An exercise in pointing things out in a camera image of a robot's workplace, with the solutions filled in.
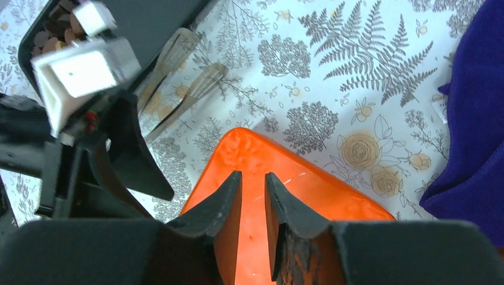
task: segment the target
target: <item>chocolate piece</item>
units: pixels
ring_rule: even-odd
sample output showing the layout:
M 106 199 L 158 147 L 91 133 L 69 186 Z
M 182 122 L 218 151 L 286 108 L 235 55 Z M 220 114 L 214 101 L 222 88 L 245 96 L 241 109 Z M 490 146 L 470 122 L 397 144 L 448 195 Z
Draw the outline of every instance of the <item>chocolate piece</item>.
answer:
M 62 39 L 64 38 L 65 28 L 60 27 L 57 23 L 53 21 L 45 21 L 43 25 L 44 29 L 49 33 L 50 36 L 60 37 Z
M 39 56 L 42 54 L 42 50 L 39 49 L 38 47 L 34 46 L 33 50 L 31 51 L 31 57 L 34 58 L 35 56 Z
M 42 48 L 42 54 L 52 52 L 56 50 L 56 44 L 59 42 L 57 37 L 51 37 L 44 47 Z
M 61 15 L 68 14 L 67 10 L 63 9 L 60 5 L 56 5 L 49 13 L 49 19 L 58 21 Z
M 78 22 L 78 19 L 74 15 L 74 13 L 70 14 L 70 25 L 72 26 L 74 34 L 76 34 L 77 36 L 84 34 L 84 30 L 82 29 L 82 26 Z
M 58 21 L 56 21 L 56 23 L 58 23 L 58 25 L 60 27 L 63 27 L 65 29 L 68 29 L 70 28 L 70 14 L 64 14 L 64 15 L 61 15 L 59 18 L 58 18 Z
M 48 39 L 49 33 L 47 31 L 40 31 L 33 38 L 33 43 L 35 44 L 35 46 L 41 48 L 45 45 Z
M 63 9 L 67 10 L 69 13 L 71 13 L 72 10 L 76 7 L 76 5 L 70 0 L 61 0 L 59 4 L 61 7 L 63 7 Z
M 62 42 L 62 41 L 60 41 L 60 40 L 59 40 L 59 41 L 56 43 L 56 45 L 55 45 L 56 50 L 60 50 L 60 49 L 62 49 L 62 48 L 64 48 L 64 47 L 66 47 L 66 46 L 67 46 L 67 44 L 66 44 L 66 43 L 64 43 L 64 42 Z
M 72 41 L 75 40 L 75 34 L 74 31 L 71 28 L 68 28 L 65 30 L 65 43 L 67 45 L 71 45 Z

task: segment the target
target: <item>black tray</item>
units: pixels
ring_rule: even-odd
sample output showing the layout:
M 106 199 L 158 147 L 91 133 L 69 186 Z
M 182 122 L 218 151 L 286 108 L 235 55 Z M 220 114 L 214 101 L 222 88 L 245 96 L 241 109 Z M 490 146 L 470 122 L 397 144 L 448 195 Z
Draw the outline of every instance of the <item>black tray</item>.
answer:
M 28 81 L 40 96 L 30 60 L 34 47 L 33 38 L 42 31 L 43 22 L 58 0 L 49 0 L 39 16 L 24 35 L 18 60 Z M 155 65 L 155 59 L 163 45 L 180 27 L 189 26 L 210 0 L 102 0 L 114 16 L 118 28 L 116 36 L 126 37 L 133 47 L 142 67 L 141 73 L 125 88 L 133 92 Z

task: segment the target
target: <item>tablecloth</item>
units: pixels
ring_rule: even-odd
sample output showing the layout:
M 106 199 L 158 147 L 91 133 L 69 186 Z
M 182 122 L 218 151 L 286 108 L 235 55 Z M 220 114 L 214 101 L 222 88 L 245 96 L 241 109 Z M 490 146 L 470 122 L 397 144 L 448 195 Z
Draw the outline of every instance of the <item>tablecloth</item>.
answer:
M 38 100 L 17 62 L 46 0 L 0 13 L 0 88 Z M 229 68 L 214 94 L 150 145 L 173 201 L 133 192 L 157 219 L 178 215 L 220 138 L 242 126 L 273 138 L 384 206 L 399 220 L 445 168 L 449 132 L 433 102 L 459 38 L 483 0 L 217 0 L 191 27 L 197 50 L 140 118 L 144 132 L 201 70 Z M 36 219 L 40 180 L 0 171 L 19 224 Z

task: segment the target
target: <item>orange tray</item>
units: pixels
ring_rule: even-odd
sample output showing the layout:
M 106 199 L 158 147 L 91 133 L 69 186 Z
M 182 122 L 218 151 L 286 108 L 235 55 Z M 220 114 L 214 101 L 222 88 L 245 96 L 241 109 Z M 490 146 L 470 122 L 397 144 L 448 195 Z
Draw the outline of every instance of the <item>orange tray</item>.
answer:
M 225 284 L 272 284 L 264 210 L 264 176 L 269 172 L 327 219 L 394 220 L 385 209 L 341 180 L 245 128 L 224 135 L 181 214 L 212 194 L 233 170 L 242 171 L 242 208 L 236 276 L 235 280 L 224 280 Z

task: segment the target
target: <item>blue towel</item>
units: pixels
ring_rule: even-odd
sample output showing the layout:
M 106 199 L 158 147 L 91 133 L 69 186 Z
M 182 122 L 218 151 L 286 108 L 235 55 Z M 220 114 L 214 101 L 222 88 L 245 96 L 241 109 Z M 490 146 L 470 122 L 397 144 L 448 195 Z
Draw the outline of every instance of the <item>blue towel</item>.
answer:
M 448 165 L 420 205 L 477 224 L 504 246 L 504 1 L 487 0 L 463 35 L 448 94 Z

